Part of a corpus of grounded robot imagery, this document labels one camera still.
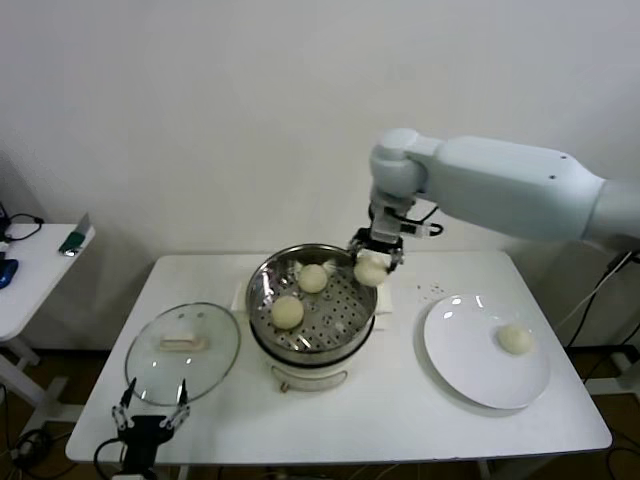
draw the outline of white table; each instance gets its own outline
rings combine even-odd
[[[61,405],[56,401],[66,384],[65,378],[55,378],[44,390],[22,372],[27,363],[35,365],[40,359],[18,338],[78,258],[79,255],[66,257],[58,253],[58,248],[74,228],[75,225],[44,224],[36,235],[12,243],[7,251],[7,258],[18,260],[20,265],[12,282],[0,290],[0,343],[12,350],[20,361],[13,365],[0,355],[0,378],[36,408],[25,429],[35,428],[45,421],[75,421],[81,411],[80,406]],[[21,237],[33,229],[34,225],[14,224],[8,233]],[[94,235],[92,228],[83,246],[86,247]]]
[[[89,462],[115,436],[110,408],[126,388],[127,350],[141,328],[185,302],[229,306],[239,281],[265,255],[169,256],[155,265],[67,444]],[[283,394],[270,376],[246,320],[229,376],[193,403],[160,464],[322,464],[413,462],[557,454],[606,448],[611,435],[555,334],[511,260],[500,252],[409,253],[390,278],[391,326],[374,332],[353,357],[339,388]],[[502,296],[524,313],[547,350],[551,380],[521,411],[474,405],[438,377],[426,359],[427,307],[457,293]],[[134,399],[136,413],[168,413]],[[120,447],[104,449],[115,462]]]

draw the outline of white robotic arm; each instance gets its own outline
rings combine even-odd
[[[640,187],[600,178],[566,153],[477,137],[441,141],[394,129],[382,136],[370,161],[367,235],[374,246],[401,250],[401,236],[415,230],[407,213],[422,198],[451,217],[516,237],[640,247]],[[368,248],[359,234],[356,249]]]

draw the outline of white plate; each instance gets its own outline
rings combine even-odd
[[[458,392],[493,408],[523,408],[549,383],[550,368],[536,333],[531,352],[512,355],[502,349],[498,329],[526,323],[518,311],[485,295],[455,295],[438,302],[427,315],[424,339],[436,370]]]

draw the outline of perforated steamer tray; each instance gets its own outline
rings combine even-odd
[[[308,264],[325,264],[330,272],[327,286],[316,294],[297,284],[297,271]],[[275,328],[271,316],[273,302],[286,295],[297,297],[305,311],[292,330]],[[260,346],[277,360],[308,368],[338,363],[358,350],[373,329],[376,302],[376,289],[355,280],[349,254],[321,244],[290,247],[267,259],[253,274],[246,296]]]

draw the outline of glass lid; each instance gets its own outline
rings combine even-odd
[[[212,303],[167,310],[147,324],[125,362],[135,394],[154,405],[176,405],[185,380],[189,401],[202,397],[229,373],[240,350],[233,315]]]

